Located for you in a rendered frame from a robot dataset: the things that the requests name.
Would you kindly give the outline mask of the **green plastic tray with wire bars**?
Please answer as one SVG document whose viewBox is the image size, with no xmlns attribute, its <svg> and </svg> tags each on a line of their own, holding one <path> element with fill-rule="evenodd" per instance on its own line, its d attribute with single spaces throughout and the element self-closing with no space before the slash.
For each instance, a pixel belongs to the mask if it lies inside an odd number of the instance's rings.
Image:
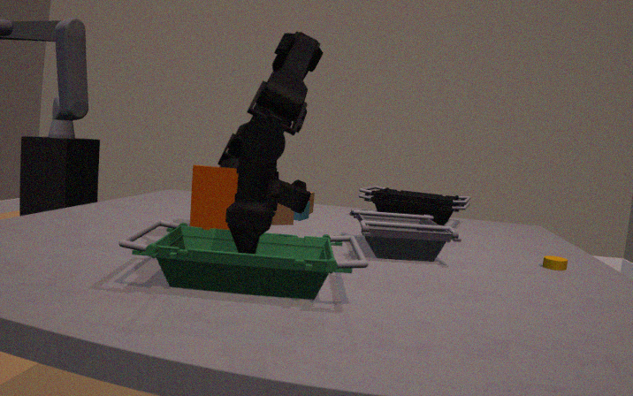
<svg viewBox="0 0 633 396">
<path fill-rule="evenodd" d="M 135 243 L 158 226 L 166 236 L 150 245 Z M 350 241 L 359 260 L 337 262 L 332 246 Z M 332 243 L 335 242 L 335 243 Z M 120 240 L 132 255 L 156 258 L 170 287 L 314 300 L 327 276 L 368 266 L 355 236 L 323 237 L 263 233 L 255 254 L 239 253 L 230 230 L 164 220 Z M 341 269 L 343 268 L 343 269 Z"/>
</svg>

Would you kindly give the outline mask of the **short yellow cylinder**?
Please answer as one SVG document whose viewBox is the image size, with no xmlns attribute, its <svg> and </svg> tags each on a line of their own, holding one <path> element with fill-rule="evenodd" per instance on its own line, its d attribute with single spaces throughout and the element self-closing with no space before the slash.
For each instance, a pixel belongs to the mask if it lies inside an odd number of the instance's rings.
<svg viewBox="0 0 633 396">
<path fill-rule="evenodd" d="M 568 259 L 558 256 L 544 256 L 543 267 L 551 270 L 566 270 Z"/>
</svg>

